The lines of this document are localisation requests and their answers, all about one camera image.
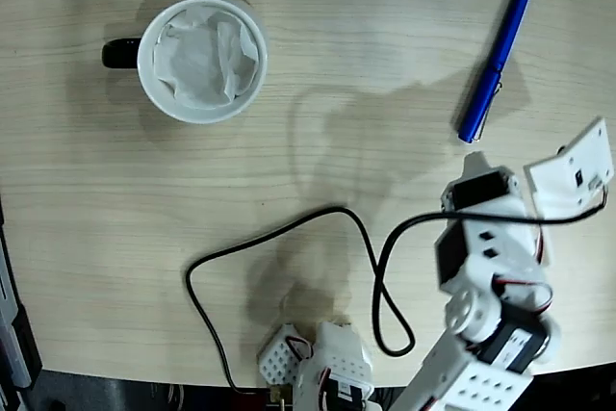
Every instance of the light wood grain surface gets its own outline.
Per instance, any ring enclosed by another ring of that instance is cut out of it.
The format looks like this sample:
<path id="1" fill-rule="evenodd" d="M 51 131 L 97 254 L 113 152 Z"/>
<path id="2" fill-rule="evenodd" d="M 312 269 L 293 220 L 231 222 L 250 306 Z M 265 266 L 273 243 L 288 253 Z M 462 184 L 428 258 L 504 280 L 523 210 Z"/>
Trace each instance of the light wood grain surface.
<path id="1" fill-rule="evenodd" d="M 242 115 L 191 126 L 137 75 L 100 64 L 177 0 L 0 0 L 0 192 L 20 294 L 46 368 L 223 384 L 182 286 L 195 257 L 302 211 L 348 204 L 380 248 L 439 207 L 463 156 L 550 155 L 595 115 L 616 140 L 614 0 L 531 0 L 483 141 L 450 123 L 506 0 L 247 0 L 270 36 L 267 82 Z M 616 360 L 616 209 L 555 233 L 549 271 L 563 346 L 542 371 Z M 434 223 L 397 247 L 387 281 L 418 339 L 388 359 L 372 338 L 372 274 L 345 218 L 207 265 L 195 285 L 237 382 L 282 321 L 352 321 L 378 385 L 407 383 L 443 330 Z M 403 333 L 384 310 L 387 342 Z"/>

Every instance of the white plastic part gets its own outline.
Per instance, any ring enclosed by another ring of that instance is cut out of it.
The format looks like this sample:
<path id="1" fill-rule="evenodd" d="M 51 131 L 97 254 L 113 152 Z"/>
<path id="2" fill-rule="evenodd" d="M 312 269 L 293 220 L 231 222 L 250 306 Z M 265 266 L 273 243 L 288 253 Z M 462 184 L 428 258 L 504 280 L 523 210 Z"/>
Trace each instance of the white plastic part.
<path id="1" fill-rule="evenodd" d="M 391 411 L 419 411 L 447 406 L 481 411 L 504 411 L 520 397 L 532 376 L 517 374 L 478 361 L 462 341 L 445 332 L 423 360 L 422 368 Z"/>
<path id="2" fill-rule="evenodd" d="M 259 356 L 259 372 L 269 385 L 294 384 L 299 361 L 287 345 L 287 337 L 298 337 L 292 324 L 284 324 Z"/>
<path id="3" fill-rule="evenodd" d="M 293 388 L 294 410 L 319 409 L 320 380 L 326 370 L 330 370 L 330 378 L 359 388 L 363 400 L 368 400 L 374 392 L 374 386 L 372 366 L 365 360 L 365 355 L 367 351 L 350 325 L 322 322 L 317 330 L 314 356 L 299 364 Z"/>
<path id="4" fill-rule="evenodd" d="M 473 287 L 455 293 L 445 307 L 446 328 L 474 343 L 488 339 L 500 321 L 498 299 Z"/>
<path id="5" fill-rule="evenodd" d="M 573 217 L 586 210 L 614 176 L 605 119 L 598 117 L 555 156 L 525 167 L 537 214 Z M 549 227 L 542 227 L 543 263 L 554 263 Z"/>
<path id="6" fill-rule="evenodd" d="M 365 411 L 383 411 L 383 408 L 381 408 L 381 405 L 378 403 L 375 403 L 374 401 L 366 401 L 366 408 L 364 408 Z"/>
<path id="7" fill-rule="evenodd" d="M 543 349 L 539 350 L 538 356 L 533 361 L 539 363 L 540 365 L 545 365 L 551 362 L 560 349 L 562 334 L 560 331 L 560 326 L 556 323 L 554 318 L 547 313 L 544 313 L 541 316 L 541 323 L 543 323 L 548 331 L 548 339 Z"/>

